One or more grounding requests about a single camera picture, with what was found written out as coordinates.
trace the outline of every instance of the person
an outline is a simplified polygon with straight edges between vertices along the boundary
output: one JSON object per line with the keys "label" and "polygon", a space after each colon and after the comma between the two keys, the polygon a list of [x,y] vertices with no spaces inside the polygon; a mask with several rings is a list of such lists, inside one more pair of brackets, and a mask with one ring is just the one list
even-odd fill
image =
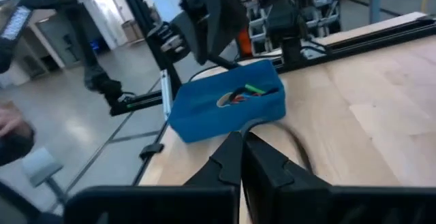
{"label": "person", "polygon": [[34,135],[15,106],[0,106],[0,166],[27,155],[33,148]]}

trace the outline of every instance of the blue trash can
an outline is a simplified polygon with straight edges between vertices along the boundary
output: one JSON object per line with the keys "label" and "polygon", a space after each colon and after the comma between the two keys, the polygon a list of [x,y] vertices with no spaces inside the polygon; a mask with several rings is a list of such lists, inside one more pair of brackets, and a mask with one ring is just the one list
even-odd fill
{"label": "blue trash can", "polygon": [[[250,84],[277,92],[223,106],[219,100]],[[168,122],[186,143],[240,130],[253,119],[275,121],[286,114],[284,87],[271,61],[263,60],[182,85]]]}

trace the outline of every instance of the black bracket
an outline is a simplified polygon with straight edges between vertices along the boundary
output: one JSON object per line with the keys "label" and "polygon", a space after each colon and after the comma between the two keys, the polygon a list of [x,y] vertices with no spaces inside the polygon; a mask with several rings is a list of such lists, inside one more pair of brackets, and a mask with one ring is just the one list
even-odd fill
{"label": "black bracket", "polygon": [[155,153],[160,153],[163,149],[164,145],[160,143],[148,145],[142,149],[141,153],[139,154],[139,158],[144,161],[146,158],[153,156]]}

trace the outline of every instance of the blue plastic container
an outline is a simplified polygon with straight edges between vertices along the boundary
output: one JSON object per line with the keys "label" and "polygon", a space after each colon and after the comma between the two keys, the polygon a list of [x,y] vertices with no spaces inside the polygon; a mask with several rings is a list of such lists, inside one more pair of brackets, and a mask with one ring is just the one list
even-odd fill
{"label": "blue plastic container", "polygon": [[[246,84],[279,91],[247,101],[219,107],[225,94]],[[240,130],[253,119],[275,121],[286,114],[285,91],[271,61],[264,60],[182,85],[168,119],[186,142],[196,142]]]}

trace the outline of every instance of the wooden tabletop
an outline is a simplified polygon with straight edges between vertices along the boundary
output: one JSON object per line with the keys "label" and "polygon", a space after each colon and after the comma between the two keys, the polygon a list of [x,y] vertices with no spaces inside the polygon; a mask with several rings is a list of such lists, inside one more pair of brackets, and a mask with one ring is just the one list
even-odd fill
{"label": "wooden tabletop", "polygon": [[[329,44],[422,16],[412,13],[319,42]],[[210,69],[196,79],[223,72]],[[436,186],[436,37],[395,45],[280,75],[282,122],[299,132],[320,178],[334,185]],[[272,125],[259,137],[300,163],[289,136]],[[227,135],[185,144],[171,127],[140,185],[181,185]],[[241,198],[240,222],[249,223]]]}

